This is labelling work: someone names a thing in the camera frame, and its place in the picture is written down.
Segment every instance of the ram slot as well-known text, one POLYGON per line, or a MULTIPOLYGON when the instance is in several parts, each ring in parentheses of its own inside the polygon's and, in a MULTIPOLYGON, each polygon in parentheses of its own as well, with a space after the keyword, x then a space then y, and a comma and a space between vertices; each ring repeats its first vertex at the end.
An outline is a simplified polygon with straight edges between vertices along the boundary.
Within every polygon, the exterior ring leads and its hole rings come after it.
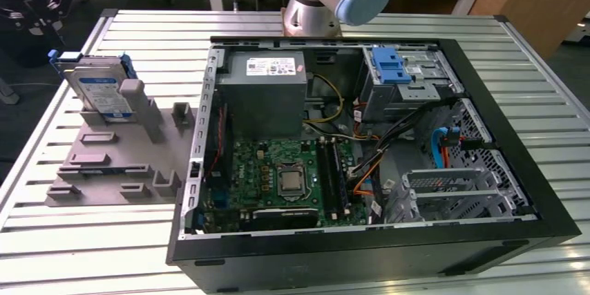
POLYGON ((332 172, 334 172, 334 176, 335 176, 335 192, 338 194, 338 208, 342 214, 347 215, 350 214, 350 210, 348 210, 348 195, 347 195, 347 180, 344 177, 344 170, 343 170, 343 166, 342 166, 342 161, 340 161, 340 152, 338 151, 338 145, 335 143, 335 140, 332 140, 328 144, 327 147, 330 149, 330 154, 332 155, 331 161, 332 161, 332 172))
POLYGON ((338 215, 347 214, 347 193, 344 174, 342 173, 340 158, 335 143, 318 140, 318 175, 320 177, 323 212, 327 218, 335 220, 338 215))

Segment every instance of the motherboard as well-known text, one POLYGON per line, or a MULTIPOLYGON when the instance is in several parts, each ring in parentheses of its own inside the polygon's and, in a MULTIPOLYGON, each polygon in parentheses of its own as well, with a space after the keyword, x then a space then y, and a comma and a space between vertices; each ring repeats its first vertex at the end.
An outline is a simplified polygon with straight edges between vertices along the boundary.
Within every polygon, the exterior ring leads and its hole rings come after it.
POLYGON ((342 172, 352 164, 347 140, 235 141, 231 188, 211 195, 214 203, 227 202, 215 204, 218 209, 212 213, 215 225, 227 228, 219 231, 247 230, 244 227, 255 218, 280 224, 288 222, 286 216, 292 214, 299 216, 299 222, 306 216, 314 220, 312 227, 364 225, 364 205, 362 201, 348 201, 342 172), (322 154, 338 155, 326 158, 322 154), (339 165, 323 164, 327 160, 338 160, 339 165), (323 171, 336 168, 331 174, 323 171), (339 175, 343 178, 336 180, 342 182, 334 181, 339 175))

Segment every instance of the green motherboard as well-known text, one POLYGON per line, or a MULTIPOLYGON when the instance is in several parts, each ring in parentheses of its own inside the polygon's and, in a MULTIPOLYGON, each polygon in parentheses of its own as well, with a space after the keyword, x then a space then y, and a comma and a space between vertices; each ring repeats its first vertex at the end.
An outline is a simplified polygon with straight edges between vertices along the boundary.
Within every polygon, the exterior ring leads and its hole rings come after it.
MULTIPOLYGON (((352 203, 350 213, 339 218, 331 218, 323 211, 324 184, 318 175, 316 144, 314 140, 234 142, 227 211, 307 208, 319 212, 316 227, 364 225, 362 201, 352 203)), ((346 169, 354 164, 347 140, 338 143, 338 152, 346 169)), ((222 211, 218 211, 219 218, 226 219, 222 211)), ((236 228, 236 223, 230 222, 219 231, 236 231, 236 228)))

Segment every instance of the metal table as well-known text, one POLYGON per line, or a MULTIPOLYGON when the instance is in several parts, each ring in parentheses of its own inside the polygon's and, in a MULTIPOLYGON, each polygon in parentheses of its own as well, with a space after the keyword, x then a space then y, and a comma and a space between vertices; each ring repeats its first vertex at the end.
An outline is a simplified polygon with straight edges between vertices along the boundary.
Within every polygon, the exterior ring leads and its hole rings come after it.
MULTIPOLYGON (((105 10, 83 52, 133 59, 160 107, 198 107, 211 35, 280 35, 279 13, 105 10)), ((474 276, 282 291, 282 294, 590 293, 590 116, 509 23, 493 17, 380 15, 348 37, 457 39, 583 235, 474 276)), ((0 189, 0 294, 198 294, 164 264, 174 205, 44 207, 81 124, 63 84, 0 189)))

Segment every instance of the blue drive bay latch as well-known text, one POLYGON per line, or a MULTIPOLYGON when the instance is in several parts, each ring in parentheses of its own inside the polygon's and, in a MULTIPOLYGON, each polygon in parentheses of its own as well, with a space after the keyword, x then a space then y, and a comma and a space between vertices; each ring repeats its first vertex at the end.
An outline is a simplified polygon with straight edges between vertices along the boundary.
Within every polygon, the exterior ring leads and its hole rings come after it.
POLYGON ((374 48, 372 62, 379 72, 380 83, 407 84, 412 81, 411 76, 408 76, 403 69, 403 58, 395 52, 394 48, 374 48))

